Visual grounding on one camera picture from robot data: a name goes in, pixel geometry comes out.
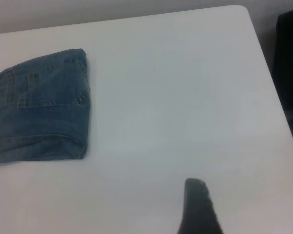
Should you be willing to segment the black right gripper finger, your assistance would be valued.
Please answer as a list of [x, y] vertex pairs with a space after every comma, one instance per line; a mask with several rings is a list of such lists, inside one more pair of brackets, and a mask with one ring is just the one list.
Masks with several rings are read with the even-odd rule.
[[204, 181], [185, 180], [183, 215], [179, 234], [223, 234]]

